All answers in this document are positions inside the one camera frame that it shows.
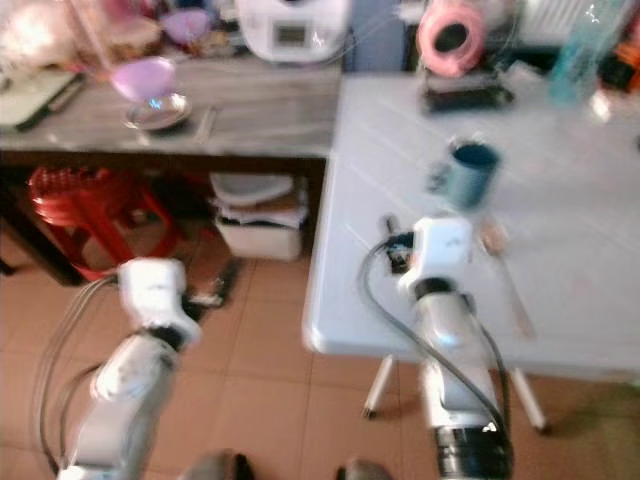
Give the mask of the white plastic bin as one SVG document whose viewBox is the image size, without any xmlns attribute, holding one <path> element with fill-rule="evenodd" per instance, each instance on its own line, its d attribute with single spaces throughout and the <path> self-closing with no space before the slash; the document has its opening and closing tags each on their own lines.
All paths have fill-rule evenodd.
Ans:
<svg viewBox="0 0 640 480">
<path fill-rule="evenodd" d="M 293 261 L 301 256 L 308 218 L 305 180 L 293 175 L 210 175 L 212 224 L 230 252 L 246 259 Z"/>
</svg>

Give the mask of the blue mug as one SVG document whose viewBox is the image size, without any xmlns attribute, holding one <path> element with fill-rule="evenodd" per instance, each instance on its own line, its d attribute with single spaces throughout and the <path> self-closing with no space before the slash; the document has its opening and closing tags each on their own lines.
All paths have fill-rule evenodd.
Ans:
<svg viewBox="0 0 640 480">
<path fill-rule="evenodd" d="M 430 170 L 426 192 L 439 197 L 454 211 L 479 209 L 500 165 L 502 156 L 489 143 L 453 140 L 447 147 L 447 157 Z"/>
</svg>

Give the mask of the red plastic stool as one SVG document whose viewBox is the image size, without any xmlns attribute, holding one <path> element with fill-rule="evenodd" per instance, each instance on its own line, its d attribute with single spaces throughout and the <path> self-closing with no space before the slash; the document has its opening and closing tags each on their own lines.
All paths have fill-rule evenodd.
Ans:
<svg viewBox="0 0 640 480">
<path fill-rule="evenodd" d="M 49 228 L 70 265 L 88 280 L 109 274 L 116 266 L 137 259 L 120 225 L 136 228 L 134 214 L 151 212 L 163 224 L 163 237 L 148 257 L 173 253 L 182 232 L 168 210 L 157 201 L 140 175 L 102 168 L 40 166 L 26 182 L 35 214 Z M 111 260 L 109 268 L 93 269 L 84 260 L 84 247 L 95 241 Z"/>
</svg>

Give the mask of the grey wood-top table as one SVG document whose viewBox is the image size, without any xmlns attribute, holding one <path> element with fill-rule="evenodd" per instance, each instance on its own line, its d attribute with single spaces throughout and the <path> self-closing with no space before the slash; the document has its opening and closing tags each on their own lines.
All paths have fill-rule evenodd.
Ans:
<svg viewBox="0 0 640 480">
<path fill-rule="evenodd" d="M 101 166 L 291 175 L 305 179 L 305 250 L 315 246 L 332 151 L 342 69 L 275 67 L 257 58 L 183 61 L 175 86 L 192 102 L 183 134 L 145 134 L 124 123 L 128 102 L 105 79 L 91 79 L 63 109 L 35 127 L 0 138 L 1 232 L 56 283 L 83 276 L 15 195 L 37 166 Z"/>
</svg>

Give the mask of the white folding table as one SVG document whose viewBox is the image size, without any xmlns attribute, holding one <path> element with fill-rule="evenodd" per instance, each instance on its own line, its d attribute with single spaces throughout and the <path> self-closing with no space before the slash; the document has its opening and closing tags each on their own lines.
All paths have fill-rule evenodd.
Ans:
<svg viewBox="0 0 640 480">
<path fill-rule="evenodd" d="M 640 436 L 640 119 L 600 122 L 588 108 L 561 108 L 538 78 L 509 88 L 512 108 L 428 115 L 408 74 L 342 79 L 303 342 L 320 355 L 416 358 L 362 300 L 358 270 L 385 239 L 381 216 L 410 230 L 449 214 L 426 192 L 430 170 L 449 142 L 483 141 L 502 165 L 468 220 L 506 229 L 506 261 L 536 338 L 517 332 L 503 280 L 479 247 L 460 288 L 506 364 L 529 372 L 544 401 L 621 417 Z"/>
</svg>

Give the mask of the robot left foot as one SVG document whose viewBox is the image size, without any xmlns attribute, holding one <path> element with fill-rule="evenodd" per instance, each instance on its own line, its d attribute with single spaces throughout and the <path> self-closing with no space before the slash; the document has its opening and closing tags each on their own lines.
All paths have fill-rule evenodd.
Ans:
<svg viewBox="0 0 640 480">
<path fill-rule="evenodd" d="M 204 454 L 178 480 L 255 480 L 244 454 L 219 451 Z"/>
</svg>

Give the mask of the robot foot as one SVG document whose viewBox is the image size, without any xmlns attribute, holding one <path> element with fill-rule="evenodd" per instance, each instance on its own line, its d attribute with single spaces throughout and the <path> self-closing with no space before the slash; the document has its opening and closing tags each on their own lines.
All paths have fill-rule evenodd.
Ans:
<svg viewBox="0 0 640 480">
<path fill-rule="evenodd" d="M 178 480 L 255 480 L 244 454 L 219 451 L 204 454 Z"/>
<path fill-rule="evenodd" d="M 335 471 L 334 480 L 394 480 L 388 468 L 371 460 L 349 458 Z"/>
</svg>

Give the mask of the metal dish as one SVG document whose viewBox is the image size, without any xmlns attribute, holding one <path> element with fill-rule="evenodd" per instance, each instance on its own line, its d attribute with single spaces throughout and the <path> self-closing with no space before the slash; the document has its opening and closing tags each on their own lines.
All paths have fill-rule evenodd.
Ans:
<svg viewBox="0 0 640 480">
<path fill-rule="evenodd" d="M 166 93 L 131 106 L 125 113 L 123 123 L 134 131 L 166 131 L 186 122 L 192 111 L 186 96 Z"/>
</svg>

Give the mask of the white kitchen appliance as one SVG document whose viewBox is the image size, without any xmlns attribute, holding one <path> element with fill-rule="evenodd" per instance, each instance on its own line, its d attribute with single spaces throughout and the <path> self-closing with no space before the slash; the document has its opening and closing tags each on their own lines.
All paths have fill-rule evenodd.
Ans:
<svg viewBox="0 0 640 480">
<path fill-rule="evenodd" d="M 355 0 L 234 0 L 239 32 L 253 55 L 271 63 L 317 63 L 348 42 Z"/>
</svg>

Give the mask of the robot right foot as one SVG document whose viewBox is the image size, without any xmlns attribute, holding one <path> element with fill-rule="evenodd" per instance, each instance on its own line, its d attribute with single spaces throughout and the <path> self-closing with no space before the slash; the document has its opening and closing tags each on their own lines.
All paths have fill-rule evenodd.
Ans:
<svg viewBox="0 0 640 480">
<path fill-rule="evenodd" d="M 335 471 L 334 480 L 394 480 L 388 468 L 371 460 L 349 458 Z"/>
</svg>

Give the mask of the large purple bowl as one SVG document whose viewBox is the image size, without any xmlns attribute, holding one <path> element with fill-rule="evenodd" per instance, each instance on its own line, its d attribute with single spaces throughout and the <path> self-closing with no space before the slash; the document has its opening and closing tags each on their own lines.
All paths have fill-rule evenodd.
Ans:
<svg viewBox="0 0 640 480">
<path fill-rule="evenodd" d="M 159 99 L 175 92 L 177 64 L 168 58 L 152 56 L 129 61 L 111 70 L 114 90 L 129 102 Z"/>
</svg>

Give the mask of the teal bottle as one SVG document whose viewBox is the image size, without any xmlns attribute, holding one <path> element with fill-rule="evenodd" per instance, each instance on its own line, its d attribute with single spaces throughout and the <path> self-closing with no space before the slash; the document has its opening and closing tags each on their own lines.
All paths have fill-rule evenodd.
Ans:
<svg viewBox="0 0 640 480">
<path fill-rule="evenodd" d="M 556 64 L 550 72 L 548 95 L 554 104 L 580 104 L 594 88 L 596 69 L 605 51 L 616 44 L 632 0 L 590 0 L 573 18 Z"/>
</svg>

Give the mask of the brown basket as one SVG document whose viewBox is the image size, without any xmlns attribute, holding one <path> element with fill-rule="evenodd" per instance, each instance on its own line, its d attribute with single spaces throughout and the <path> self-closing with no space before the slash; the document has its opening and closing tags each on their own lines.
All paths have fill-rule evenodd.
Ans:
<svg viewBox="0 0 640 480">
<path fill-rule="evenodd" d="M 131 15 L 115 20 L 91 19 L 78 24 L 79 58 L 91 68 L 104 67 L 97 46 L 111 64 L 155 55 L 163 46 L 163 28 L 156 20 Z"/>
</svg>

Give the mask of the small purple bowl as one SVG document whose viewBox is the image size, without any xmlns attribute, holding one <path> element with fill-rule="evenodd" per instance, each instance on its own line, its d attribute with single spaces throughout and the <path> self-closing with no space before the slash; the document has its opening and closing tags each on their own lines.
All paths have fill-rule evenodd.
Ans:
<svg viewBox="0 0 640 480">
<path fill-rule="evenodd" d="M 161 14 L 157 20 L 164 35 L 174 45 L 188 47 L 196 45 L 209 35 L 214 17 L 204 9 L 182 8 Z"/>
</svg>

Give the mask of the white plastic bag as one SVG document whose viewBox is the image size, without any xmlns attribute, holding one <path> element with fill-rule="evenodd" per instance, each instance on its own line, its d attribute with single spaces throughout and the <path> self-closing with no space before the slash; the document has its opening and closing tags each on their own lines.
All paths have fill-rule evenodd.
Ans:
<svg viewBox="0 0 640 480">
<path fill-rule="evenodd" d="M 3 0 L 1 6 L 1 67 L 38 69 L 76 60 L 76 38 L 63 0 Z"/>
</svg>

